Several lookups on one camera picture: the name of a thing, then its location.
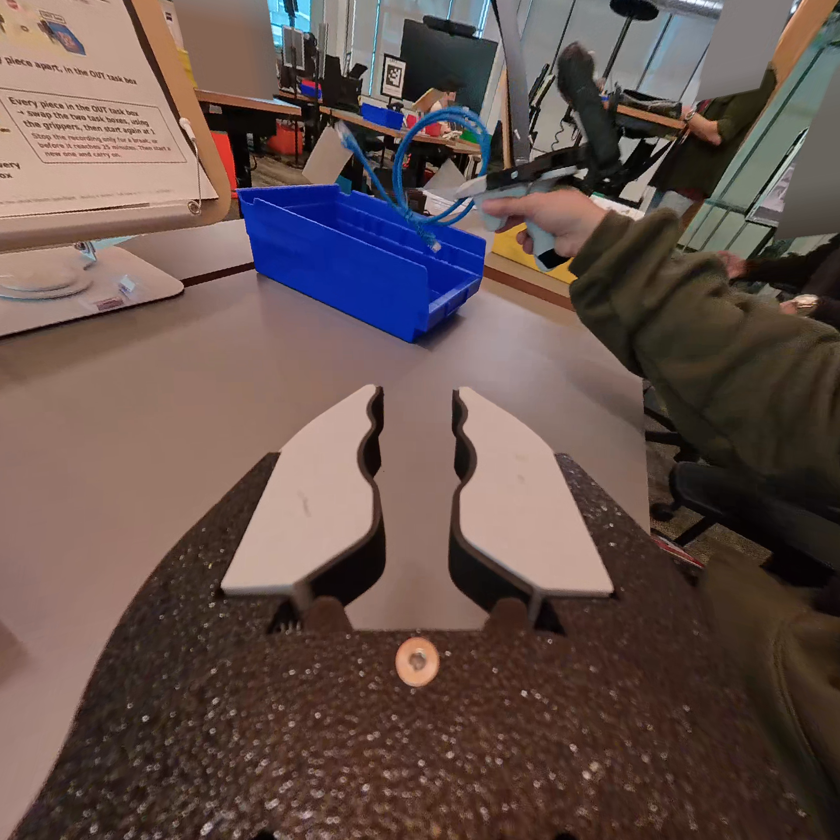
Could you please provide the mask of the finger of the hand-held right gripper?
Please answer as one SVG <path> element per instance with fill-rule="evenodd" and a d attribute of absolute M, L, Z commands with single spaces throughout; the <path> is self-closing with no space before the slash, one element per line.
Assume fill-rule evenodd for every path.
<path fill-rule="evenodd" d="M 526 188 L 524 174 L 519 168 L 489 172 L 460 185 L 455 191 L 455 198 L 477 198 L 496 194 L 523 195 Z"/>

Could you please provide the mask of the wooden top desk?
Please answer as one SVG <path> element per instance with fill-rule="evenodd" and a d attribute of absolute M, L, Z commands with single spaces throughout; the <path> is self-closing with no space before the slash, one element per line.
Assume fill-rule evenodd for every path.
<path fill-rule="evenodd" d="M 201 103 L 213 104 L 220 107 L 228 106 L 231 108 L 240 108 L 251 111 L 272 112 L 276 115 L 276 117 L 282 117 L 285 119 L 302 119 L 301 108 L 297 104 L 289 104 L 285 101 L 277 99 L 265 100 L 259 98 L 238 97 L 231 94 L 205 91 L 201 89 L 195 89 L 195 94 L 198 101 Z M 326 108 L 323 106 L 319 106 L 318 109 L 321 114 L 324 114 L 331 119 L 344 121 L 345 123 L 371 130 L 376 134 L 386 135 L 398 140 L 403 140 L 408 135 L 407 130 L 390 129 L 386 126 L 366 120 L 360 114 L 346 112 L 336 108 Z M 480 147 L 477 143 L 471 143 L 467 140 L 462 140 L 459 137 L 436 137 L 421 131 L 413 136 L 412 141 L 446 148 L 457 154 L 467 154 L 469 156 L 481 155 Z"/>

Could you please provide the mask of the grey card panel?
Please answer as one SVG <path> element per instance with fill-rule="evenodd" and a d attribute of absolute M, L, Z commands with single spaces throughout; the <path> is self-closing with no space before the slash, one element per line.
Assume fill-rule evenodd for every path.
<path fill-rule="evenodd" d="M 458 189 L 467 183 L 468 179 L 460 171 L 453 159 L 447 159 L 423 185 L 423 190 L 426 193 L 431 193 L 444 200 L 453 202 L 457 197 L 456 193 Z"/>
<path fill-rule="evenodd" d="M 362 151 L 349 126 L 338 121 L 321 131 L 302 170 L 307 185 L 336 184 L 345 193 L 359 181 Z"/>

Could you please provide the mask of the black office chair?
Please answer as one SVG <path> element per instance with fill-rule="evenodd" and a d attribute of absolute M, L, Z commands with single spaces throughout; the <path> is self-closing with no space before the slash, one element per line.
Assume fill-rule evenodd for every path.
<path fill-rule="evenodd" d="M 794 585 L 821 585 L 838 575 L 838 509 L 803 507 L 746 486 L 725 469 L 705 464 L 676 430 L 651 384 L 644 384 L 644 414 L 664 430 L 649 443 L 675 447 L 668 475 L 670 502 L 650 506 L 651 519 L 670 521 L 684 508 L 700 517 L 673 542 L 685 548 L 718 525 L 770 552 L 764 568 Z"/>

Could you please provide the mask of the person's right hand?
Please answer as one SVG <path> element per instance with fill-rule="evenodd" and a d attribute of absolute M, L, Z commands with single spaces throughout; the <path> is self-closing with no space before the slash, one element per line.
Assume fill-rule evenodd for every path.
<path fill-rule="evenodd" d="M 604 208 L 572 188 L 489 198 L 483 203 L 482 210 L 503 219 L 501 230 L 521 224 L 540 228 L 552 236 L 553 250 L 567 259 L 579 253 L 607 215 Z"/>

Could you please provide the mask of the wooden standing desk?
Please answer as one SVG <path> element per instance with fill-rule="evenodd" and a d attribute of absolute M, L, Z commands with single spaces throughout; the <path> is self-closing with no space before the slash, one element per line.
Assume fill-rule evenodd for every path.
<path fill-rule="evenodd" d="M 666 119 L 617 104 L 614 91 L 602 94 L 604 109 L 610 116 L 619 143 L 628 150 L 620 151 L 616 173 L 606 176 L 596 191 L 606 198 L 618 199 L 625 188 L 652 171 L 685 133 L 685 121 Z"/>

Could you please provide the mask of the grey display board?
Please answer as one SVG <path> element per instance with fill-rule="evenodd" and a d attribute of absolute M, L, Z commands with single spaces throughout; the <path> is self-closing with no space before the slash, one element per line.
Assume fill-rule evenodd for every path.
<path fill-rule="evenodd" d="M 516 1 L 492 1 L 506 71 L 506 94 L 502 118 L 502 149 L 505 167 L 524 165 L 530 161 L 529 85 L 518 23 Z"/>

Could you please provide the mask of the black bag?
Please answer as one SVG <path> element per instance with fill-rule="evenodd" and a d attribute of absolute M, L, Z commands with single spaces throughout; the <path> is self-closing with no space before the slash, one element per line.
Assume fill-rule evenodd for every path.
<path fill-rule="evenodd" d="M 662 118 L 682 120 L 683 107 L 679 101 L 656 98 L 641 91 L 616 88 L 616 102 L 620 106 L 652 113 Z"/>

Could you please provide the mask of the yellow plastic bin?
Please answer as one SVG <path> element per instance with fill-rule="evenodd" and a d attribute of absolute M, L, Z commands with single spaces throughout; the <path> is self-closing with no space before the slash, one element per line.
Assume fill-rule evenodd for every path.
<path fill-rule="evenodd" d="M 523 250 L 518 242 L 519 234 L 527 232 L 528 230 L 525 224 L 496 232 L 493 236 L 491 252 L 522 266 L 539 270 L 534 256 Z"/>

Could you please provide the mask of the blue divided plastic bin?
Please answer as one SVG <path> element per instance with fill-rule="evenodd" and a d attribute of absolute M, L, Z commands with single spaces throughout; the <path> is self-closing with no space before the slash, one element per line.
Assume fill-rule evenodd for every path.
<path fill-rule="evenodd" d="M 238 191 L 258 273 L 409 343 L 480 288 L 485 239 L 452 227 L 433 252 L 381 199 L 340 186 Z"/>

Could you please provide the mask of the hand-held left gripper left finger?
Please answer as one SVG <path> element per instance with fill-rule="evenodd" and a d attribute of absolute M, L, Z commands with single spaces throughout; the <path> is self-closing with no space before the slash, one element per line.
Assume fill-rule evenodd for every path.
<path fill-rule="evenodd" d="M 383 389 L 368 384 L 284 444 L 221 580 L 226 596 L 278 595 L 307 611 L 322 597 L 348 606 L 378 582 L 383 427 Z"/>

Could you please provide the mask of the black monitor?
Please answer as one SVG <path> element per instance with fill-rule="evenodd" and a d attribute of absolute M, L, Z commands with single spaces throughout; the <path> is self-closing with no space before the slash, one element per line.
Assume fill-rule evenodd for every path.
<path fill-rule="evenodd" d="M 429 89 L 453 91 L 458 105 L 480 113 L 497 49 L 497 42 L 486 38 L 405 20 L 400 50 L 406 64 L 403 99 L 414 102 Z"/>

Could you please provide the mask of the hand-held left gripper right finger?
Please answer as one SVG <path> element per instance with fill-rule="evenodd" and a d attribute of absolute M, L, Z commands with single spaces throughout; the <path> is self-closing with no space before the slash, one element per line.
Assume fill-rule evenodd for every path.
<path fill-rule="evenodd" d="M 609 599 L 615 585 L 551 447 L 474 389 L 453 391 L 458 486 L 448 571 L 486 613 L 513 600 L 557 623 L 555 599 Z"/>

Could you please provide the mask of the person's right forearm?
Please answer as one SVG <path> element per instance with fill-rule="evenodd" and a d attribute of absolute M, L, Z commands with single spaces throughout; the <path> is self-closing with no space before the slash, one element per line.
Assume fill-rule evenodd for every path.
<path fill-rule="evenodd" d="M 676 241 L 670 211 L 606 213 L 570 266 L 579 319 L 707 462 L 837 508 L 838 331 L 731 289 L 717 257 Z"/>

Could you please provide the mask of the white board stand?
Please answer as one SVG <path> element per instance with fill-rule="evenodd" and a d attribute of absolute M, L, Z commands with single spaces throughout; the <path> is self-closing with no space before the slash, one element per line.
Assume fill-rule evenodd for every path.
<path fill-rule="evenodd" d="M 1 337 L 176 298 L 184 284 L 120 247 L 90 243 L 1 256 Z"/>

